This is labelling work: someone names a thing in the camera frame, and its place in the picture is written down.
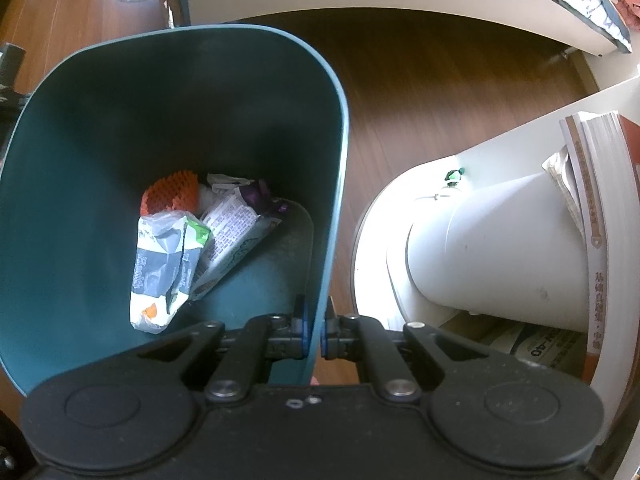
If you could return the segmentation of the dark teal trash bin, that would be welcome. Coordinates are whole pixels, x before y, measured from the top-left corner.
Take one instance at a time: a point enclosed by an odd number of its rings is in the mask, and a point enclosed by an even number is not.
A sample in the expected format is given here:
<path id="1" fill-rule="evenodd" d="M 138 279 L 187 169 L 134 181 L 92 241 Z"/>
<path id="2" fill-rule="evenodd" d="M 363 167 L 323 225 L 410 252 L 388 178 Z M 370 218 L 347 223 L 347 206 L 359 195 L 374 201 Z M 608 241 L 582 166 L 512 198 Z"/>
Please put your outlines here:
<path id="1" fill-rule="evenodd" d="M 143 192 L 179 170 L 264 180 L 284 220 L 172 330 L 230 328 L 329 298 L 348 145 L 345 92 L 306 42 L 185 27 L 81 50 L 32 92 L 1 168 L 1 363 L 28 393 L 148 341 L 129 322 Z"/>

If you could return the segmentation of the white purple snack wrapper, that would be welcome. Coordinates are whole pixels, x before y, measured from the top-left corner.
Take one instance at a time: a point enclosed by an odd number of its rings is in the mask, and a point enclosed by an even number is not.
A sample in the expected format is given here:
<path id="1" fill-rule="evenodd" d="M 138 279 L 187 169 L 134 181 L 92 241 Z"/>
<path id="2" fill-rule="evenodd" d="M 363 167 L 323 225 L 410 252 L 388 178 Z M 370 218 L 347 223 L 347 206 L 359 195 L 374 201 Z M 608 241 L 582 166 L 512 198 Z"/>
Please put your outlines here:
<path id="1" fill-rule="evenodd" d="M 242 188 L 214 193 L 201 188 L 201 222 L 210 231 L 194 273 L 190 299 L 206 296 L 257 244 L 270 234 L 290 209 L 271 195 L 262 179 Z"/>

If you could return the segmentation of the silver green foil wrapper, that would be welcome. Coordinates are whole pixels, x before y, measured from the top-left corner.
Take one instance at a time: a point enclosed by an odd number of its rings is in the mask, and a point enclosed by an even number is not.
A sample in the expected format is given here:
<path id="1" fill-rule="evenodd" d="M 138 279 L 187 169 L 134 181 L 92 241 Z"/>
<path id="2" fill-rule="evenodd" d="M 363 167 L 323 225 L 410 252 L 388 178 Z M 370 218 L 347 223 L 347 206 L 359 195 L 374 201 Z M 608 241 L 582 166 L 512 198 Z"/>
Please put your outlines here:
<path id="1" fill-rule="evenodd" d="M 129 316 L 135 330 L 157 335 L 189 300 L 210 229 L 187 211 L 162 211 L 138 221 Z"/>

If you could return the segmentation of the grey plastic bag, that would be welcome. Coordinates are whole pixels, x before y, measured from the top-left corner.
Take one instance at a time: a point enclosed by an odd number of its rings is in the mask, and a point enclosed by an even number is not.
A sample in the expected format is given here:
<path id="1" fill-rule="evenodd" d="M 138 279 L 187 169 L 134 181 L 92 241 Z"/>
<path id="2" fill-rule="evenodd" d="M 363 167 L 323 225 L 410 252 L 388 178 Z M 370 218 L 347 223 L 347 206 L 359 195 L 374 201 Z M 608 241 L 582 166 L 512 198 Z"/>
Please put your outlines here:
<path id="1" fill-rule="evenodd" d="M 231 177 L 226 174 L 208 174 L 206 181 L 214 193 L 223 193 L 253 183 L 252 179 Z"/>

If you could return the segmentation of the orange foam fruit net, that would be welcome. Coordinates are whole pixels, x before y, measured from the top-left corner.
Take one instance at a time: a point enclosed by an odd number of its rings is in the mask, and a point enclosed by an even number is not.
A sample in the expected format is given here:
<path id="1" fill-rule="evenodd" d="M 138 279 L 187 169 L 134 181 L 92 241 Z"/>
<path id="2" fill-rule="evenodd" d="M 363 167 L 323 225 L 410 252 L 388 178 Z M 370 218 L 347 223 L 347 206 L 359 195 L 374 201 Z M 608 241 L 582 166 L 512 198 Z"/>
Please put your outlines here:
<path id="1" fill-rule="evenodd" d="M 177 171 L 147 188 L 141 199 L 140 214 L 149 216 L 163 211 L 198 210 L 198 175 L 189 170 Z"/>

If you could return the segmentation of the white round stool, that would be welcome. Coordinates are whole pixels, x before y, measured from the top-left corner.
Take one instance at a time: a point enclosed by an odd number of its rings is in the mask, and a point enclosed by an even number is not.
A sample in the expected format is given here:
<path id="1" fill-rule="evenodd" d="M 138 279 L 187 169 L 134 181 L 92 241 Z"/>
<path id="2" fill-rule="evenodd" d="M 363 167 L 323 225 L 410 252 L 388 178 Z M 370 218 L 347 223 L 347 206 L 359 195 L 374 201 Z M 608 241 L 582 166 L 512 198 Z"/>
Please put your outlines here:
<path id="1" fill-rule="evenodd" d="M 443 166 L 406 171 L 364 214 L 352 263 L 358 313 L 391 330 L 466 312 L 585 332 L 585 243 L 552 177 L 446 188 Z"/>

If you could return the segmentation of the stack of books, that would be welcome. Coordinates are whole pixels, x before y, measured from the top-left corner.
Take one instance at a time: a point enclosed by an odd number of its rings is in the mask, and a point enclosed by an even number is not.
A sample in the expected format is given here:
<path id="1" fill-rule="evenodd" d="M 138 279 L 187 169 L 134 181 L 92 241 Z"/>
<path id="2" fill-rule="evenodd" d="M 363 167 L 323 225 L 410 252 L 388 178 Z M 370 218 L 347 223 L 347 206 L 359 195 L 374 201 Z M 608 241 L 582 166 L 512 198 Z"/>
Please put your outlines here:
<path id="1" fill-rule="evenodd" d="M 586 248 L 587 353 L 582 377 L 600 396 L 605 441 L 639 367 L 639 126 L 610 110 L 560 122 L 564 146 L 542 168 Z"/>

